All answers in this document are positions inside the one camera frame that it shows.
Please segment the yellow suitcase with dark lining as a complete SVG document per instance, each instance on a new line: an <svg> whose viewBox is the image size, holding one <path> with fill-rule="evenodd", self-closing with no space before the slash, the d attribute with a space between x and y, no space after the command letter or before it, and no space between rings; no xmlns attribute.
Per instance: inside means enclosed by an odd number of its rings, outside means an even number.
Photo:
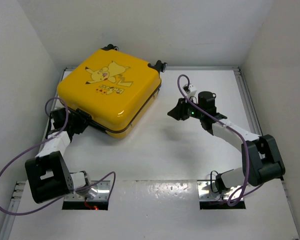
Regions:
<svg viewBox="0 0 300 240"><path fill-rule="evenodd" d="M113 138L125 138L136 126L160 87L168 64L120 52L113 44L98 49L57 86L73 115Z"/></svg>

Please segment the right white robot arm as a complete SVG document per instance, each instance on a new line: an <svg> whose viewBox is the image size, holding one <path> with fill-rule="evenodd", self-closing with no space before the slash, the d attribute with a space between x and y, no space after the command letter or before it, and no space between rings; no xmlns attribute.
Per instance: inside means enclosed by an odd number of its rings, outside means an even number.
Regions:
<svg viewBox="0 0 300 240"><path fill-rule="evenodd" d="M205 131L223 139L241 153L242 166L217 173L215 181L210 183L211 191L222 194L243 183L258 187L281 178L286 173L286 168L275 138L269 134L258 135L236 126L217 111L215 99L215 93L201 91L197 102L179 98L176 106L167 113L177 121L198 119Z"/></svg>

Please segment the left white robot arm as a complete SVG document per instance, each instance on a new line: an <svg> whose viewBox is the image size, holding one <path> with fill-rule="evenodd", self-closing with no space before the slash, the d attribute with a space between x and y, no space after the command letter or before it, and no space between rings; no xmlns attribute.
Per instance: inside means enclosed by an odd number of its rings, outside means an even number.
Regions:
<svg viewBox="0 0 300 240"><path fill-rule="evenodd" d="M85 196L85 188L92 181L86 171L69 172L64 160L66 148L75 134L81 134L92 117L80 110L67 111L65 108L53 110L49 114L46 139L41 151L25 162L25 170L33 200L43 203L79 189Z"/></svg>

